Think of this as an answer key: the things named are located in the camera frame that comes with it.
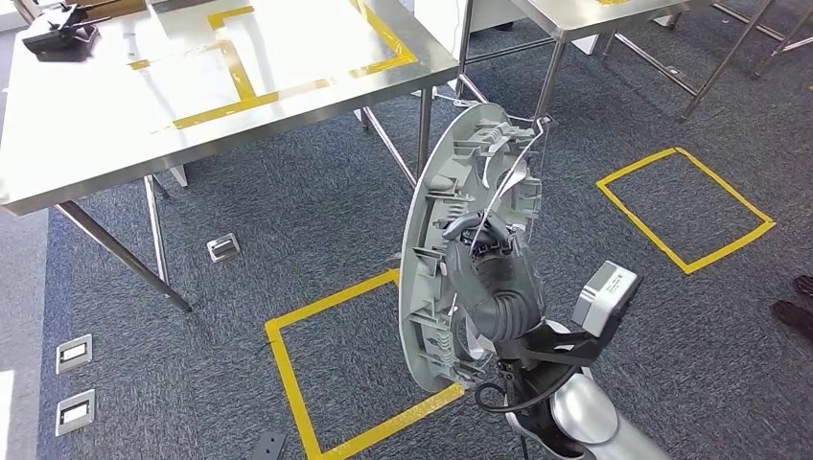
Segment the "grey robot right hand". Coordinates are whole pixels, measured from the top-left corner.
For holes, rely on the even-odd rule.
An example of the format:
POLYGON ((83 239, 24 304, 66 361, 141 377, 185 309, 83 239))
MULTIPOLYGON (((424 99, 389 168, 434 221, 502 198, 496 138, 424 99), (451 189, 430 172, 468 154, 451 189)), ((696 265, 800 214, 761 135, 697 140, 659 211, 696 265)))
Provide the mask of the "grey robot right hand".
POLYGON ((442 238, 450 281, 481 334, 503 340, 541 322, 545 306, 522 230, 479 211, 446 223, 442 238))

